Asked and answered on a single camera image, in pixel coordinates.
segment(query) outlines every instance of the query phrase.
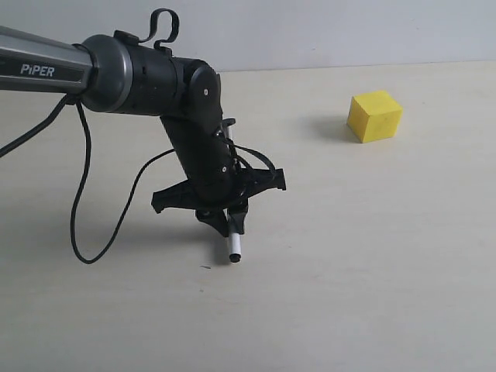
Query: white table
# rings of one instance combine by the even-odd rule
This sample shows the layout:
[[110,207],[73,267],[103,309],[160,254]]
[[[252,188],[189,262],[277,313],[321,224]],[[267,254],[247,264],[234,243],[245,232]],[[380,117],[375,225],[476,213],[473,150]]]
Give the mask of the white table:
[[[93,266],[69,244],[83,135],[75,108],[0,161],[2,371],[489,371],[496,368],[496,63],[223,74],[236,142],[285,169],[250,200],[243,260],[151,194],[143,176]],[[394,139],[359,144],[352,95],[388,90]],[[2,92],[0,145],[55,95]],[[88,114],[94,157],[77,221],[86,255],[131,182],[170,144],[158,119]]]

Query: black cable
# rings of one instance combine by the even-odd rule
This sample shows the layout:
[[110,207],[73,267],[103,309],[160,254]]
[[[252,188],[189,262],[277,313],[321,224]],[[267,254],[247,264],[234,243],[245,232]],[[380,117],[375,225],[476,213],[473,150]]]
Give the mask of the black cable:
[[94,258],[92,259],[86,259],[81,255],[81,252],[78,248],[78,245],[76,244],[76,212],[78,210],[78,205],[79,201],[81,199],[81,195],[84,190],[84,185],[86,184],[86,180],[88,179],[88,173],[90,170],[90,160],[91,160],[91,134],[90,134],[90,129],[88,127],[88,122],[86,121],[86,116],[84,115],[83,111],[83,106],[81,105],[80,102],[76,102],[76,107],[77,107],[77,112],[79,114],[79,118],[81,119],[81,124],[83,125],[83,130],[84,130],[84,137],[86,141],[86,151],[85,151],[85,157],[84,157],[84,170],[83,170],[83,175],[81,176],[81,182],[79,183],[79,188],[77,189],[76,192],[76,197],[74,198],[74,203],[72,205],[71,209],[71,245],[72,249],[74,251],[74,254],[76,257],[84,264],[93,264],[96,261],[100,260],[103,255],[109,250],[110,246],[114,243],[115,238],[117,237],[117,233],[119,232],[119,229],[122,225],[122,221],[124,220],[124,217],[126,216],[127,210],[129,209],[129,206],[131,205],[131,201],[134,196],[134,192],[136,191],[136,186],[138,185],[138,181],[141,178],[143,172],[148,168],[149,165],[151,165],[154,161],[159,160],[161,157],[165,157],[169,153],[173,153],[174,149],[165,151],[164,153],[161,153],[159,155],[156,155],[152,159],[148,160],[139,170],[138,174],[136,175],[136,179],[134,180],[133,187],[131,188],[131,192],[129,194],[126,206],[122,210],[121,216],[119,217],[119,221],[117,222],[117,226],[115,227],[114,233],[112,234],[112,237],[110,238],[109,242],[105,246],[105,248]]
[[22,136],[20,136],[17,139],[14,139],[11,143],[8,145],[2,147],[0,149],[0,158],[4,157],[11,151],[15,150],[17,147],[21,146],[22,144],[26,143],[27,141],[31,140],[36,134],[40,133],[42,130],[44,130],[46,127],[48,127],[60,114],[62,109],[64,108],[65,105],[67,105],[73,97],[71,95],[65,95],[59,103],[55,106],[55,108],[52,110],[52,112],[48,115],[46,119],[44,119],[40,124],[32,128],[29,132],[24,133]]

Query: white wall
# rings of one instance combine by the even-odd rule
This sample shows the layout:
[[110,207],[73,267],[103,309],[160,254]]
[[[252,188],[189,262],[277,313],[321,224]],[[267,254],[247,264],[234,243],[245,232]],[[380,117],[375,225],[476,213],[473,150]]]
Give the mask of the white wall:
[[174,52],[220,71],[496,59],[493,0],[3,0],[0,24],[68,43],[145,36],[159,7],[181,17]]

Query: foam cube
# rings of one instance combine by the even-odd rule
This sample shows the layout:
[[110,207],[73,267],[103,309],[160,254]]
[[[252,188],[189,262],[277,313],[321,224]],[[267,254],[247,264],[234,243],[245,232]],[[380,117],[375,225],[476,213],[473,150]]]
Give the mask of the foam cube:
[[403,108],[386,91],[372,91],[351,99],[348,126],[362,142],[396,134]]

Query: robotic arm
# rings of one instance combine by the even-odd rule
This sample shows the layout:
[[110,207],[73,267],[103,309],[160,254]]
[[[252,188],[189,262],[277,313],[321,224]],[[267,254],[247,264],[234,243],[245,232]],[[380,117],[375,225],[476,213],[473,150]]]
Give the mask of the robotic arm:
[[[162,12],[172,20],[169,37],[153,48],[140,45],[154,38]],[[263,154],[234,144],[229,134],[235,120],[222,118],[219,75],[203,60],[175,57],[164,46],[178,31],[179,18],[170,9],[152,13],[144,40],[115,31],[68,45],[0,27],[0,89],[64,93],[94,112],[160,117],[187,180],[155,192],[154,210],[194,210],[200,222],[229,237],[230,260],[238,262],[248,199],[285,190],[284,172]],[[253,169],[236,149],[268,169]]]

